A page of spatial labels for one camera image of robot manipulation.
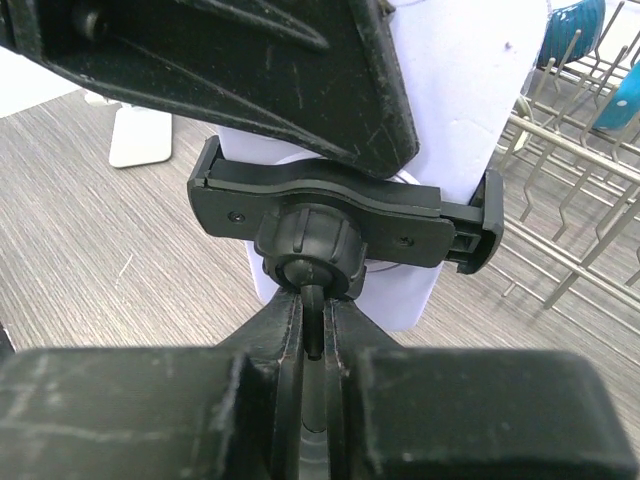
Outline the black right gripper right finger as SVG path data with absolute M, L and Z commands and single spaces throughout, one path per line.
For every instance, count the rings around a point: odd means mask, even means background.
M 333 479 L 634 479 L 606 386 L 561 350 L 405 347 L 324 308 Z

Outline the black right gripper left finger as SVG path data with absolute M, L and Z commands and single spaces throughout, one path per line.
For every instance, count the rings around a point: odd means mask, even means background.
M 32 349 L 1 369 L 5 479 L 294 479 L 302 305 L 214 347 Z

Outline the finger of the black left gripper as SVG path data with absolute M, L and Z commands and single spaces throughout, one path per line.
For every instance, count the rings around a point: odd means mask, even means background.
M 5 1 L 1 44 L 105 97 L 387 178 L 419 140 L 386 1 Z

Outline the black round-base phone stand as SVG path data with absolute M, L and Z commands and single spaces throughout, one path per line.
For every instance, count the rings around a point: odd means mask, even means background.
M 492 171 L 471 203 L 460 205 L 443 201 L 435 187 L 369 179 L 318 159 L 275 166 L 232 162 L 210 138 L 187 190 L 207 234 L 252 241 L 276 294 L 300 299 L 301 426 L 321 431 L 328 426 L 327 302 L 357 307 L 368 260 L 417 267 L 451 262 L 459 273 L 474 274 L 504 231 L 502 180 Z

